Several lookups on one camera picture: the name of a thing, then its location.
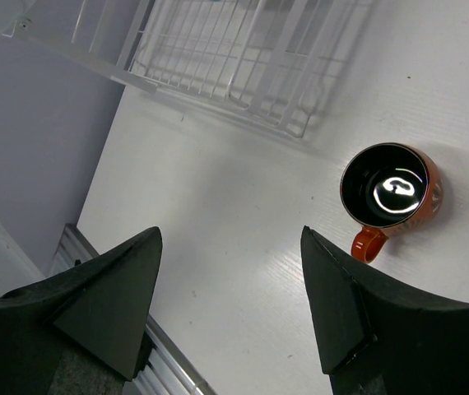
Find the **orange mug black interior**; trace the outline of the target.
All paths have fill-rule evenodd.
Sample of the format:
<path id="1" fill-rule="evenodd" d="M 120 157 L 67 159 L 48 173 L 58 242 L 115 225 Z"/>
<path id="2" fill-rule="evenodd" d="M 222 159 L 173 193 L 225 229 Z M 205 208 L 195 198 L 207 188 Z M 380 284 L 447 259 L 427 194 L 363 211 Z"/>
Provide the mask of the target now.
<path id="1" fill-rule="evenodd" d="M 396 142 L 365 148 L 340 182 L 343 207 L 361 225 L 351 256 L 371 263 L 386 242 L 431 222 L 443 205 L 439 167 L 423 151 Z"/>

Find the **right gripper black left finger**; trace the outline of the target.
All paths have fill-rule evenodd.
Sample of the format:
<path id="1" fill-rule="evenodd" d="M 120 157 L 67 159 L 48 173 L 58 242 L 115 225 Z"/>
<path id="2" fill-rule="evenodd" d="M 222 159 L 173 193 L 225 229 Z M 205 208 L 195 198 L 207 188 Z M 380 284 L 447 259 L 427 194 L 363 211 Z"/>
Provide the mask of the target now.
<path id="1" fill-rule="evenodd" d="M 140 348 L 163 249 L 151 227 L 0 297 L 0 394 L 120 394 Z"/>

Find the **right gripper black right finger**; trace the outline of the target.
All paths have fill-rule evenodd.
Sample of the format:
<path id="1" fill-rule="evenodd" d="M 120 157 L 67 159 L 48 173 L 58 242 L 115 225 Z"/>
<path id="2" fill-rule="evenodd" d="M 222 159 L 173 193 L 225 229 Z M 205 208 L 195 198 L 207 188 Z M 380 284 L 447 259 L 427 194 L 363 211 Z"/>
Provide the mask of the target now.
<path id="1" fill-rule="evenodd" d="M 335 394 L 469 394 L 469 304 L 361 263 L 315 230 L 300 240 L 323 373 Z"/>

